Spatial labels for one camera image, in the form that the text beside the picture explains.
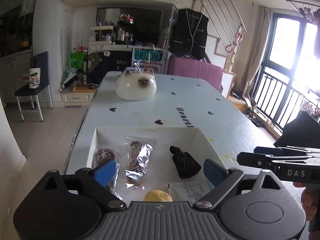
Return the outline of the person right hand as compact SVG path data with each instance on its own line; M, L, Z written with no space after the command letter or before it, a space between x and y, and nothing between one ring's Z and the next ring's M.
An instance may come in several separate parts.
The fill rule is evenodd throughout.
M315 204L315 201L318 199L318 195L308 193L303 183L293 182L293 186L297 188L304 188L301 194L302 207L306 213L306 220L313 220L314 216L317 213L317 204Z

